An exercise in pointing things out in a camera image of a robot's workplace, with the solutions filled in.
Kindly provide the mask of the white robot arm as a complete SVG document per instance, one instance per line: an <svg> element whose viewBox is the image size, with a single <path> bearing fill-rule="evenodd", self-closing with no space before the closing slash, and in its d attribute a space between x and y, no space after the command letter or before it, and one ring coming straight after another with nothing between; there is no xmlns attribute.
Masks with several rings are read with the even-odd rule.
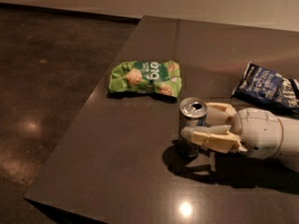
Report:
<svg viewBox="0 0 299 224"><path fill-rule="evenodd" d="M299 172L299 120L276 116L267 110L209 103L206 126L184 127L180 134L191 144L220 153L240 153L248 158L278 159Z"/></svg>

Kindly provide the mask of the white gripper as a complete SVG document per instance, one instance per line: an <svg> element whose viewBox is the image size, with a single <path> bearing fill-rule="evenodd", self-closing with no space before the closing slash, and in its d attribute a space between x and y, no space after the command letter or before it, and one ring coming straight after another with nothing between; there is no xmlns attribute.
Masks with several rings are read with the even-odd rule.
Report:
<svg viewBox="0 0 299 224"><path fill-rule="evenodd" d="M261 160L277 153L282 142L282 126L277 116L256 108L236 113L235 108L226 103L206 105L206 124L212 127L183 128L180 134L189 142L220 153L247 152L249 158ZM232 127L225 125L230 121Z"/></svg>

